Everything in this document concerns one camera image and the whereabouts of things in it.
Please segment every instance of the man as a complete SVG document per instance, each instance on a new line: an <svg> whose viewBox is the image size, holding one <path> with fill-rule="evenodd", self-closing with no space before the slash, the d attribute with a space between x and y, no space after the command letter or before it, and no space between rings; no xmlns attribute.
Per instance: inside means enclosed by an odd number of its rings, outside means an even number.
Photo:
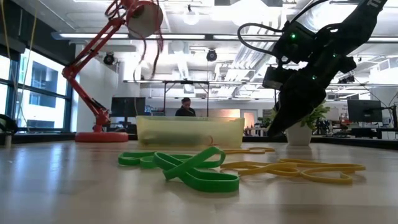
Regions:
<svg viewBox="0 0 398 224"><path fill-rule="evenodd" d="M175 112L176 116L197 116L195 110L191 108L191 99L185 97L181 100L182 106Z"/></svg>

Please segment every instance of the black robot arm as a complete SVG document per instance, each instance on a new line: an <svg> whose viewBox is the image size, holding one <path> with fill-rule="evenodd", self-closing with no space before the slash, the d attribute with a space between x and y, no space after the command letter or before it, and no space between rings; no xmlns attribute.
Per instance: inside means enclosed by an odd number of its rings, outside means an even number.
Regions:
<svg viewBox="0 0 398 224"><path fill-rule="evenodd" d="M369 40L386 2L363 0L343 22L327 25L316 34L296 21L286 24L272 55L280 61L286 57L295 63L308 63L300 70L284 69L283 63L267 69L263 87L280 90L269 136L299 122L322 103L325 89L338 72L356 68L353 58L347 55Z"/></svg>

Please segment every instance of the camera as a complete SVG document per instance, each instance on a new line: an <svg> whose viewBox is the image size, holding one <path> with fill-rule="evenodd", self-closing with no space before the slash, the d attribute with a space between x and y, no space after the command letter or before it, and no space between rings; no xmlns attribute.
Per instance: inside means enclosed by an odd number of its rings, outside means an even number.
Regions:
<svg viewBox="0 0 398 224"><path fill-rule="evenodd" d="M208 62L214 62L215 60L217 60L217 53L215 49L209 49L209 51L207 52L207 56L206 59Z"/></svg>
<svg viewBox="0 0 398 224"><path fill-rule="evenodd" d="M104 57L105 65L114 65L116 63L116 59L114 58L113 52L107 52Z"/></svg>

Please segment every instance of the transparent plastic container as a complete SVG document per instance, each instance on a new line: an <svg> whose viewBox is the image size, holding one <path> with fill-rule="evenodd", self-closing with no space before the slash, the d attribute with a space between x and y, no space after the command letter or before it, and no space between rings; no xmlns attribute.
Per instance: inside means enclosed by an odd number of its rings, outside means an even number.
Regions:
<svg viewBox="0 0 398 224"><path fill-rule="evenodd" d="M138 141L144 147L242 145L244 118L137 116Z"/></svg>

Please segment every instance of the red desk lamp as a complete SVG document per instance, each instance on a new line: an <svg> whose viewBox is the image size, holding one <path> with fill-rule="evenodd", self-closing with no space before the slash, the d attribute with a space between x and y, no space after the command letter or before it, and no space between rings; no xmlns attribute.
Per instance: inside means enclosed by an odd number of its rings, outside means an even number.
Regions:
<svg viewBox="0 0 398 224"><path fill-rule="evenodd" d="M78 142L124 142L128 141L127 133L103 132L103 125L109 124L109 110L90 97L76 81L76 75L82 68L98 54L98 51L115 34L122 25L126 25L133 37L146 38L152 34L160 34L160 25L163 21L161 8L154 2L138 0L114 0L105 12L109 19L107 25L91 40L80 52L76 59L62 71L62 75L69 81L72 88L79 94L95 116L95 125L92 133L77 133ZM162 50L162 40L158 43Z"/></svg>

